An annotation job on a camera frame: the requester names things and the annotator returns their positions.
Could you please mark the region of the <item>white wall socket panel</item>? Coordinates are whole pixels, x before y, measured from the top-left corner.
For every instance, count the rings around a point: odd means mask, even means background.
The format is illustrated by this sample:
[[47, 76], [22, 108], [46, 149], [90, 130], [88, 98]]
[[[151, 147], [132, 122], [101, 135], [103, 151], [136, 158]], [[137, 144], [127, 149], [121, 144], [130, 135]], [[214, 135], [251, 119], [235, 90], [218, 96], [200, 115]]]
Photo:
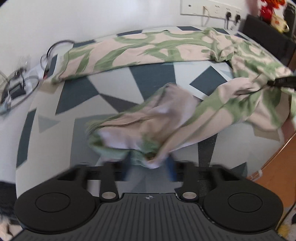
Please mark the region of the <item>white wall socket panel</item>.
[[180, 14], [191, 16], [207, 16], [216, 19], [226, 19], [226, 13], [231, 12], [231, 20], [235, 20], [235, 16], [239, 14], [242, 18], [246, 15], [243, 8], [235, 6], [228, 1], [180, 1]]

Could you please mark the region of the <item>geometric patterned bed sheet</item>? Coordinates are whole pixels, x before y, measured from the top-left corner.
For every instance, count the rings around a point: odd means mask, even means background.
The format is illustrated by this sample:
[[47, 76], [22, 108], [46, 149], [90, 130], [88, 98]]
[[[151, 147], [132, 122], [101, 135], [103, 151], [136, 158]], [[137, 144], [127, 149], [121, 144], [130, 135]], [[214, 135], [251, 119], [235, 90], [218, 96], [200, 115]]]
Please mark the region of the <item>geometric patterned bed sheet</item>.
[[[257, 44], [238, 33], [213, 29]], [[172, 27], [116, 37], [178, 30], [204, 29]], [[89, 44], [111, 38], [114, 37], [97, 39]], [[74, 48], [85, 45], [88, 44], [82, 43]], [[53, 84], [52, 77], [60, 70], [68, 51], [66, 47], [57, 50], [49, 78], [36, 91], [28, 110], [16, 159], [17, 195], [72, 166], [100, 166], [106, 161], [117, 161], [97, 154], [88, 145], [86, 130], [91, 121], [102, 121], [142, 104], [168, 83], [187, 90], [197, 102], [202, 102], [216, 87], [234, 78], [229, 61], [204, 60], [129, 66]], [[192, 161], [201, 167], [220, 164], [245, 177], [251, 176], [261, 171], [294, 128], [295, 116], [289, 116], [274, 131], [262, 130], [247, 121], [234, 123], [196, 144], [172, 151], [168, 156], [172, 155], [180, 161]], [[120, 192], [172, 192], [174, 188], [175, 184], [168, 180], [164, 161], [154, 169], [132, 161], [132, 171], [127, 181], [119, 184]]]

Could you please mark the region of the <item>red orange ornament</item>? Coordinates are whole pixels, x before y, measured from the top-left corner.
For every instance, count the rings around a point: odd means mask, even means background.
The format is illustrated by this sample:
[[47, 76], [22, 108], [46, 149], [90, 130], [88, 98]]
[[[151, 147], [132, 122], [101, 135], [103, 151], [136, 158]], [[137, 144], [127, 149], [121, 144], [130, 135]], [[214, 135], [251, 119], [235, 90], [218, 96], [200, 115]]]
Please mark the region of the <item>red orange ornament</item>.
[[279, 9], [281, 6], [286, 4], [285, 0], [262, 0], [265, 3], [260, 9], [260, 18], [264, 22], [270, 22], [273, 16], [274, 10]]

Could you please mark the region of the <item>black plug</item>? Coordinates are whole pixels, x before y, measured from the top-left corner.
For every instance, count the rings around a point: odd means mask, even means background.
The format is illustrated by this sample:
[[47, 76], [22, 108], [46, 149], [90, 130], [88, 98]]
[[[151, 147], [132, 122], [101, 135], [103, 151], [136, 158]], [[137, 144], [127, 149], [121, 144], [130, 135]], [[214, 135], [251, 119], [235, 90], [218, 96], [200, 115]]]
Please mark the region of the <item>black plug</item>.
[[241, 16], [239, 14], [237, 14], [235, 16], [234, 24], [231, 27], [231, 30], [234, 30], [235, 28], [237, 28], [239, 26], [240, 21], [241, 21]]
[[226, 29], [228, 30], [228, 27], [229, 27], [229, 21], [231, 20], [231, 17], [232, 17], [232, 14], [231, 12], [227, 12], [226, 13]]

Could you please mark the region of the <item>green beige patterned garment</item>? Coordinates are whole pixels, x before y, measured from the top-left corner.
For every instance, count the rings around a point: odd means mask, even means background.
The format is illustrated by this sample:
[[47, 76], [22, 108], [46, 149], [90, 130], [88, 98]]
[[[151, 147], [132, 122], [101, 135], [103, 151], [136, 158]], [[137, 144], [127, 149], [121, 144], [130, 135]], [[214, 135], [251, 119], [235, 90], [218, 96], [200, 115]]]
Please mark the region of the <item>green beige patterned garment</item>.
[[146, 32], [114, 37], [69, 50], [53, 84], [117, 68], [165, 62], [229, 61], [234, 78], [202, 102], [173, 83], [142, 104], [87, 127], [88, 145], [97, 154], [158, 168], [172, 151], [196, 144], [234, 123], [247, 121], [265, 131], [295, 116], [295, 89], [267, 85], [293, 76], [259, 45], [213, 28], [202, 31]]

